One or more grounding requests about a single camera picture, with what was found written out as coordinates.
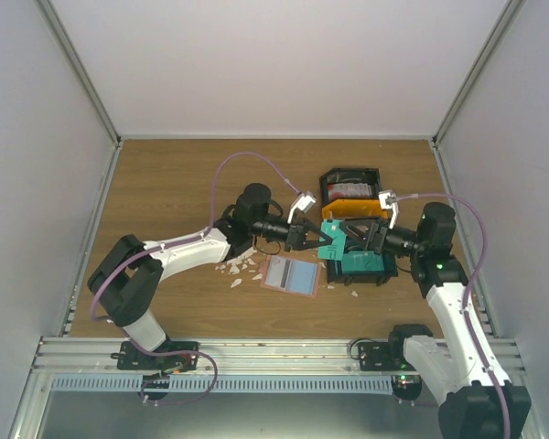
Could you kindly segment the black bin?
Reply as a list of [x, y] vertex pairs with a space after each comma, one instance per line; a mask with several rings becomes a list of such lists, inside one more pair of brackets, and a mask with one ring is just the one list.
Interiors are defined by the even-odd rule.
[[323, 206], [337, 199], [376, 199], [381, 191], [377, 168], [335, 167], [319, 177]]
[[395, 258], [388, 253], [346, 252], [340, 261], [326, 261], [329, 284], [381, 286], [398, 276]]

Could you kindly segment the white red cards far bin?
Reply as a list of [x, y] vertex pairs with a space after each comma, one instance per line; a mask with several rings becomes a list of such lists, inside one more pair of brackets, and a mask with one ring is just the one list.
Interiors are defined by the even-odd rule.
[[366, 183], [336, 183], [328, 185], [328, 200], [340, 198], [372, 198], [372, 187]]

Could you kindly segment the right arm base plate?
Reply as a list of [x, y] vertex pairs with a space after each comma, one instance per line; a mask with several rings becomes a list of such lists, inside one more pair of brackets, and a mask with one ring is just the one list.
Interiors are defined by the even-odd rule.
[[348, 344], [348, 355], [359, 364], [360, 371], [411, 372], [411, 366], [388, 341], [357, 338]]

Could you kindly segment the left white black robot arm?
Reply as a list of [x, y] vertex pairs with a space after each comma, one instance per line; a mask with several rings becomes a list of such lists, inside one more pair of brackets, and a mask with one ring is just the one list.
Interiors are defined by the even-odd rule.
[[301, 215], [314, 203], [310, 193], [301, 193], [285, 214], [268, 186], [252, 183], [197, 233], [149, 242], [123, 236], [91, 274], [88, 289], [105, 318], [136, 345], [138, 358], [150, 369], [161, 369], [169, 362], [169, 337], [150, 309], [159, 284], [201, 265], [238, 258], [258, 238], [278, 242], [287, 252], [330, 245], [331, 237]]

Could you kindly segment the teal card stack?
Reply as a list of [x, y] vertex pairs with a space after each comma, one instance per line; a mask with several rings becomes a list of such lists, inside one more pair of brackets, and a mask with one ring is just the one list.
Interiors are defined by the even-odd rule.
[[340, 262], [341, 271], [347, 274], [382, 273], [383, 257], [374, 252], [351, 251], [343, 255]]

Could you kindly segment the aluminium mounting rail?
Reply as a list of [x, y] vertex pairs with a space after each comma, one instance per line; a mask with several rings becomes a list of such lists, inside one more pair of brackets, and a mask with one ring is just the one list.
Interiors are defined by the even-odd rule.
[[[34, 367], [44, 371], [115, 373], [112, 354], [122, 338], [45, 337], [38, 343]], [[221, 374], [359, 374], [347, 339], [201, 338], [200, 350], [217, 362]]]

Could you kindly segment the black bin far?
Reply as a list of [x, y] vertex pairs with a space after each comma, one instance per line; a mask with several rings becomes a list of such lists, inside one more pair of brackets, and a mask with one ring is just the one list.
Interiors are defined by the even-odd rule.
[[323, 206], [337, 199], [376, 199], [381, 191], [377, 168], [335, 167], [319, 177]]

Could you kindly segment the white paper scraps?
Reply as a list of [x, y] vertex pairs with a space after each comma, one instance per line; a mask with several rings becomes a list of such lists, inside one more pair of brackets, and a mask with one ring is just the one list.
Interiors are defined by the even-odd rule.
[[[231, 280], [229, 282], [229, 286], [231, 289], [241, 289], [242, 287], [262, 288], [261, 280], [268, 257], [269, 256], [266, 256], [265, 258], [242, 257], [241, 259], [234, 260], [233, 262], [220, 262], [214, 265], [214, 270], [216, 273], [229, 275], [231, 277]], [[357, 290], [354, 290], [350, 286], [329, 284], [327, 282], [326, 262], [317, 261], [315, 257], [312, 257], [311, 260], [305, 262], [316, 263], [321, 267], [321, 275], [319, 278], [317, 295], [322, 295], [324, 291], [336, 293], [344, 291], [352, 297], [359, 296], [359, 292]]]

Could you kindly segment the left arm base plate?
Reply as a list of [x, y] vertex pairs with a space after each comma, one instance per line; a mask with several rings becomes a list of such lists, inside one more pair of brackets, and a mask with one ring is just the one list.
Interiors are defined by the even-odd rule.
[[116, 361], [116, 368], [119, 370], [184, 372], [196, 369], [197, 354], [193, 354], [193, 351], [198, 350], [199, 343], [195, 341], [166, 341], [155, 350], [155, 353], [179, 351], [180, 354], [157, 357], [145, 354], [131, 341], [125, 341], [121, 344], [120, 350], [112, 353], [110, 358]]

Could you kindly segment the orange bin middle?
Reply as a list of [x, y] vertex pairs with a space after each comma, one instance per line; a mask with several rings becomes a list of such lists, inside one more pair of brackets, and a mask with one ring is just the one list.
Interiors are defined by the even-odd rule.
[[321, 209], [323, 220], [341, 220], [364, 217], [388, 219], [389, 214], [375, 198], [338, 198]]

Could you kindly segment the pink clear card holder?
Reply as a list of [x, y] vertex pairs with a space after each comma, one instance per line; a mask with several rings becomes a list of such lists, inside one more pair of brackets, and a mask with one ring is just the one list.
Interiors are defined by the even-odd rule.
[[321, 267], [280, 255], [269, 256], [263, 270], [262, 288], [315, 298]]

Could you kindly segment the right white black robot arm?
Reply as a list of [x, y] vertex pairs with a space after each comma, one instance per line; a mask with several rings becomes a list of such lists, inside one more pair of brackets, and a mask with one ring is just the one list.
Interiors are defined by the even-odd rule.
[[457, 222], [447, 204], [425, 204], [415, 230], [391, 219], [346, 219], [342, 231], [367, 251], [406, 257], [411, 276], [434, 312], [446, 340], [436, 340], [411, 325], [393, 329], [386, 349], [395, 369], [413, 367], [438, 405], [445, 438], [518, 438], [532, 401], [513, 385], [497, 360], [471, 299], [472, 276], [452, 254]]

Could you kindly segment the black bin near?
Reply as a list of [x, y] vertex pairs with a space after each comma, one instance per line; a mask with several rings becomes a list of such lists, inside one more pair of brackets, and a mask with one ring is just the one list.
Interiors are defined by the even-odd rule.
[[388, 253], [346, 252], [340, 261], [326, 261], [329, 284], [381, 286], [398, 276], [395, 258]]

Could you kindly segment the teal credit card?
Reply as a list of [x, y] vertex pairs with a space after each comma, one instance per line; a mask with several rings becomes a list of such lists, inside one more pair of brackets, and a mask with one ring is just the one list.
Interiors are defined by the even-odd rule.
[[341, 229], [341, 219], [325, 219], [321, 223], [320, 230], [327, 235], [331, 242], [318, 248], [320, 260], [339, 262], [342, 260], [347, 236]]

